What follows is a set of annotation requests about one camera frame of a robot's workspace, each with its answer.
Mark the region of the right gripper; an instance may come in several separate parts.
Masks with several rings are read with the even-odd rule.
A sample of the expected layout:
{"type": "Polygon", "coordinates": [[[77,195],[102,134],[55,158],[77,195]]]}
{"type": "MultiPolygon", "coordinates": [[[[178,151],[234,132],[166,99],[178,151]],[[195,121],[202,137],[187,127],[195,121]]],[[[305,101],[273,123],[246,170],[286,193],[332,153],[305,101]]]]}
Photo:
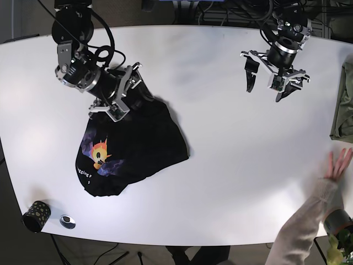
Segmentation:
{"type": "Polygon", "coordinates": [[[118,122],[134,109],[146,107],[154,102],[154,96],[147,88],[139,72],[140,62],[127,67],[99,71],[99,79],[88,92],[95,96],[89,107],[91,119],[106,115],[118,122]]]}

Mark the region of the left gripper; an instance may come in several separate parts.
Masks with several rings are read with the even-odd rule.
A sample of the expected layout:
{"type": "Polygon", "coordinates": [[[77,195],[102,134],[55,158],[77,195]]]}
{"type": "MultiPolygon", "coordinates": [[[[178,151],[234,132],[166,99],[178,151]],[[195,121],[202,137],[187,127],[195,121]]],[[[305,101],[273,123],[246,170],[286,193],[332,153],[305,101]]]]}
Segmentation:
{"type": "Polygon", "coordinates": [[[267,88],[280,92],[276,96],[276,103],[288,97],[296,90],[301,90],[303,82],[309,83],[310,77],[305,70],[294,70],[292,66],[285,69],[283,66],[275,66],[268,60],[268,53],[257,52],[254,50],[242,51],[240,57],[246,58],[245,73],[247,79],[247,92],[250,93],[255,85],[256,74],[262,66],[269,74],[267,88]]]}

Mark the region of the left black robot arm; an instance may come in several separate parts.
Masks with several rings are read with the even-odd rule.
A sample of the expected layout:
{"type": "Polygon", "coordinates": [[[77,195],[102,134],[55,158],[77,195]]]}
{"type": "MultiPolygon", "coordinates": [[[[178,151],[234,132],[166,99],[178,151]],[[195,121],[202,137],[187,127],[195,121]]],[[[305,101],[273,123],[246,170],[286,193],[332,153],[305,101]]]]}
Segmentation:
{"type": "Polygon", "coordinates": [[[260,35],[270,48],[266,52],[249,50],[240,53],[246,58],[247,92],[253,90],[260,66],[269,74],[267,88],[277,92],[277,102],[300,91],[304,82],[310,82],[306,71],[294,69],[293,62],[311,33],[312,22],[303,14],[299,3],[270,1],[268,14],[260,24],[260,35]]]}

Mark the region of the person's forearm beige sleeve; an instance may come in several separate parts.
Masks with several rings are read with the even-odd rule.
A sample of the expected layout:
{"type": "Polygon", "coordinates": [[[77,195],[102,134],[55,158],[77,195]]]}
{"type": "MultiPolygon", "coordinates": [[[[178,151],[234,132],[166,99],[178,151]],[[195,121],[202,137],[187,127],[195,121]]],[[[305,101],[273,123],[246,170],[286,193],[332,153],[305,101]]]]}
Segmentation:
{"type": "Polygon", "coordinates": [[[338,192],[338,184],[320,178],[312,195],[286,221],[271,247],[266,264],[304,264],[319,224],[338,192]]]}

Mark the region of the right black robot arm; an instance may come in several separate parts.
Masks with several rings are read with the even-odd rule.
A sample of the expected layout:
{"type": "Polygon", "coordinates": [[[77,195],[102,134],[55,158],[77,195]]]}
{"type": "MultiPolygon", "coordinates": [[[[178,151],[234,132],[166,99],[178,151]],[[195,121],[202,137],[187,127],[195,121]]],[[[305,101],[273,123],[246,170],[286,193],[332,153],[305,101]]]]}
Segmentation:
{"type": "Polygon", "coordinates": [[[65,86],[95,96],[89,117],[106,114],[118,122],[144,102],[154,100],[142,76],[139,62],[110,67],[116,50],[113,34],[107,23],[92,10],[92,1],[55,1],[52,15],[52,38],[57,44],[57,79],[65,86]],[[94,33],[92,18],[105,29],[109,44],[90,45],[94,33]]]}

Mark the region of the person's hand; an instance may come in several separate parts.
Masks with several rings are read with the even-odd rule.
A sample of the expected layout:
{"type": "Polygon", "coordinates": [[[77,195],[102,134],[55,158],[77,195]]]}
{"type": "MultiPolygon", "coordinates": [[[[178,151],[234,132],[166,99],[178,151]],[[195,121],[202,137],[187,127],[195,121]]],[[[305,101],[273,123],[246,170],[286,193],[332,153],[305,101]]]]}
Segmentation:
{"type": "Polygon", "coordinates": [[[334,160],[333,151],[329,152],[328,168],[324,175],[325,179],[339,182],[352,160],[352,148],[342,149],[338,159],[334,160]]]}

